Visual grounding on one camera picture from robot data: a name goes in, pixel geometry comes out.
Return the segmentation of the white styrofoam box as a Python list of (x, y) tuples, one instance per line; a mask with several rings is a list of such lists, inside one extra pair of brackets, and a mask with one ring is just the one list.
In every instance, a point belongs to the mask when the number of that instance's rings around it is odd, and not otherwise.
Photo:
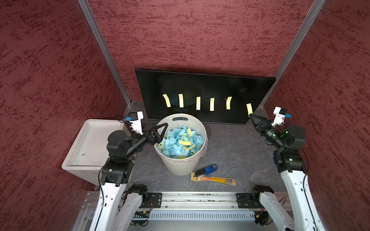
[(109, 157), (108, 136), (117, 130), (131, 135), (127, 126), (116, 120), (86, 120), (62, 163), (62, 169), (99, 185), (98, 173)]

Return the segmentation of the pile of paper strips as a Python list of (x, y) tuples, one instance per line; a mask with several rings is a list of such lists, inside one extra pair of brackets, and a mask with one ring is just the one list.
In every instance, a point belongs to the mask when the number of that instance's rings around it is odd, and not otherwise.
[(165, 133), (157, 150), (171, 159), (186, 159), (199, 153), (204, 144), (205, 139), (198, 132), (179, 126)]

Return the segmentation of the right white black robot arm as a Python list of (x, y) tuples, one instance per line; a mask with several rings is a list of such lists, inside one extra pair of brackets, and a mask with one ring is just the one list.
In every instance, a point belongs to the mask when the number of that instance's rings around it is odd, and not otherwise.
[(308, 183), (308, 167), (300, 150), (306, 143), (306, 131), (299, 125), (289, 125), (279, 132), (271, 120), (249, 115), (255, 130), (274, 147), (273, 160), (284, 181), (293, 216), (283, 208), (269, 187), (255, 186), (252, 202), (262, 206), (280, 231), (323, 231)]

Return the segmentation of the right aluminium frame post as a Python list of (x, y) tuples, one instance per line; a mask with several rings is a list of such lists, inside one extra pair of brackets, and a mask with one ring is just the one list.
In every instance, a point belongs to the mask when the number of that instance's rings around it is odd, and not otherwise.
[(325, 4), (325, 0), (314, 0), (310, 9), (308, 10), (307, 15), (305, 16), (301, 26), (299, 27), (296, 36), (294, 37), (288, 51), (286, 52), (281, 64), (279, 65), (276, 73), (274, 74), (274, 78), (276, 79), (275, 83), (272, 85), (268, 93), (265, 95), (263, 100), (260, 103), (260, 107), (264, 108), (269, 96), (271, 95), (273, 89), (277, 85), (279, 79), (282, 77), (285, 69), (287, 68), (288, 64), (292, 60), (293, 56), (295, 55), (296, 51), (298, 50), (299, 46), (301, 45), (302, 41), (304, 40), (306, 34), (310, 30), (312, 24), (314, 23), (315, 19), (317, 18), (318, 14), (320, 13), (321, 9)]

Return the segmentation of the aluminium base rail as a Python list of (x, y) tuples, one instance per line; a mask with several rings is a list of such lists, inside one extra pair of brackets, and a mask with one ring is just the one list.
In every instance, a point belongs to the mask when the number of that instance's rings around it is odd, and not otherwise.
[[(233, 192), (161, 192), (161, 201), (154, 202), (154, 210), (253, 210), (261, 208), (239, 208), (236, 193)], [(283, 208), (293, 211), (290, 199), (286, 192), (276, 192), (275, 196)], [(83, 210), (95, 210), (99, 199), (99, 192), (90, 191), (82, 204)]]

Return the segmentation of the black computer monitor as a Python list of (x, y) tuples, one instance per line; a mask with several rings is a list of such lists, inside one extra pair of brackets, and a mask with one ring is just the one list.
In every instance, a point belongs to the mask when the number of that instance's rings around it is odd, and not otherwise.
[[(137, 68), (135, 70), (147, 117), (161, 120), (173, 114), (188, 114), (202, 122), (246, 124), (249, 120), (246, 104), (253, 111), (268, 93), (275, 78), (181, 73)], [(167, 108), (163, 94), (171, 107)], [(183, 94), (184, 108), (179, 107), (178, 94)], [(201, 97), (201, 109), (196, 110), (196, 97)], [(232, 96), (231, 109), (226, 100)], [(215, 98), (214, 111), (210, 99)]]

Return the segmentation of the left aluminium frame post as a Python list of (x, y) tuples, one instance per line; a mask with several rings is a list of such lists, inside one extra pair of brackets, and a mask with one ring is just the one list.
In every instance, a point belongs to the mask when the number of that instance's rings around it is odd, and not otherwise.
[(118, 68), (116, 67), (116, 64), (113, 60), (113, 57), (108, 49), (108, 46), (105, 42), (105, 39), (103, 37), (103, 34), (98, 26), (98, 23), (93, 15), (93, 12), (92, 12), (92, 9), (89, 5), (89, 2), (87, 0), (78, 0), (78, 3), (80, 5), (80, 8), (82, 9), (82, 12), (89, 24), (89, 27), (101, 49), (101, 52), (108, 64), (108, 67), (118, 85), (118, 88), (126, 102), (126, 104), (128, 106), (131, 106), (132, 105), (132, 99), (131, 97), (129, 96), (129, 93), (126, 89), (126, 87), (124, 86), (123, 82), (122, 82), (122, 79), (121, 79), (121, 76), (119, 74), (119, 71), (118, 71)]

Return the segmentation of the blue and black stapler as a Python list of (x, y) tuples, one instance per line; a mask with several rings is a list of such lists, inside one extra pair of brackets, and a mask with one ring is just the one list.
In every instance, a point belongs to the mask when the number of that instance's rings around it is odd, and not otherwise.
[(213, 165), (210, 165), (208, 167), (205, 167), (205, 168), (202, 168), (202, 169), (199, 169), (197, 170), (195, 173), (194, 173), (194, 176), (195, 177), (198, 177), (198, 176), (201, 176), (201, 175), (209, 175), (215, 171), (218, 170), (218, 167), (216, 164), (213, 164)]

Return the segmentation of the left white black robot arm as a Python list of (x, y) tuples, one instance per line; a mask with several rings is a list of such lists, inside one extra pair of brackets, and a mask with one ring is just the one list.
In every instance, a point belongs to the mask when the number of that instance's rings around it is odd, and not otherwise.
[(98, 174), (100, 194), (90, 226), (91, 231), (126, 231), (137, 210), (148, 201), (145, 185), (126, 188), (133, 167), (132, 157), (147, 144), (160, 143), (168, 123), (152, 127), (142, 135), (127, 136), (122, 130), (108, 136), (109, 158)]

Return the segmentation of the aluminium frame post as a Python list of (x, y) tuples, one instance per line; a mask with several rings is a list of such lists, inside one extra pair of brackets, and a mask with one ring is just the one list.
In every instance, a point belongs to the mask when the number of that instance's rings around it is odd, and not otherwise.
[(128, 106), (131, 106), (132, 105), (132, 99), (131, 97), (129, 96), (129, 93), (126, 89), (126, 87), (124, 86), (123, 82), (122, 82), (122, 79), (121, 79), (121, 76), (119, 74), (119, 71), (118, 71), (118, 68), (116, 67), (116, 64), (113, 60), (113, 57), (108, 49), (108, 46), (105, 42), (105, 39), (103, 37), (103, 34), (98, 26), (98, 23), (93, 15), (93, 12), (92, 12), (92, 9), (89, 5), (89, 2), (87, 0), (78, 0), (78, 3), (80, 5), (80, 8), (82, 9), (82, 12), (89, 24), (89, 27), (101, 49), (101, 52), (108, 64), (108, 67), (118, 85), (118, 88), (126, 102), (126, 104)]
[(296, 36), (294, 37), (288, 51), (286, 52), (281, 64), (279, 65), (276, 73), (274, 74), (274, 78), (276, 79), (275, 83), (272, 85), (268, 93), (265, 95), (263, 100), (260, 103), (260, 107), (264, 108), (269, 96), (271, 95), (273, 89), (277, 85), (279, 79), (282, 77), (285, 69), (287, 68), (288, 64), (292, 60), (293, 56), (295, 55), (296, 51), (298, 50), (299, 46), (301, 45), (302, 41), (304, 40), (306, 34), (310, 30), (312, 24), (314, 23), (315, 19), (317, 18), (318, 14), (320, 13), (321, 9), (325, 4), (325, 0), (314, 0), (310, 9), (308, 10), (307, 15), (305, 16), (301, 26), (299, 27)]

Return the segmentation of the yellow sticky note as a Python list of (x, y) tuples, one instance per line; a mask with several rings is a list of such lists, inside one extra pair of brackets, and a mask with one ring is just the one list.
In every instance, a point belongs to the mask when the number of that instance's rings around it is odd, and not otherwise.
[(215, 98), (211, 98), (210, 99), (210, 111), (213, 112), (214, 111), (214, 102), (215, 102)]
[(248, 116), (250, 116), (250, 114), (253, 113), (252, 104), (248, 103), (248, 104), (246, 104), (246, 107), (247, 107)]
[(196, 97), (196, 110), (200, 111), (200, 109), (201, 109), (201, 97), (198, 96)]
[(169, 99), (168, 95), (167, 94), (163, 94), (162, 96), (163, 96), (163, 98), (165, 100), (165, 103), (166, 103), (167, 108), (170, 108), (171, 107), (171, 102), (170, 102), (170, 99)]
[(184, 97), (183, 97), (183, 94), (178, 94), (178, 98), (179, 98), (179, 107), (180, 108), (184, 108)]
[(231, 109), (231, 100), (232, 100), (232, 96), (229, 96), (226, 100), (226, 110)]

